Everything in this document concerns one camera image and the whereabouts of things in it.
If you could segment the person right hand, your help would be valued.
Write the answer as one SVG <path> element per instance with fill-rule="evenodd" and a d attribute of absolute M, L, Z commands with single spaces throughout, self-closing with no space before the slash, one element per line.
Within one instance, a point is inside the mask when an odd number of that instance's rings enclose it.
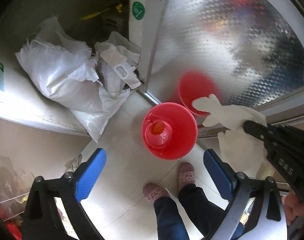
<path fill-rule="evenodd" d="M 301 202 L 294 191 L 282 197 L 287 226 L 296 219 L 304 216 L 304 202 Z"/>

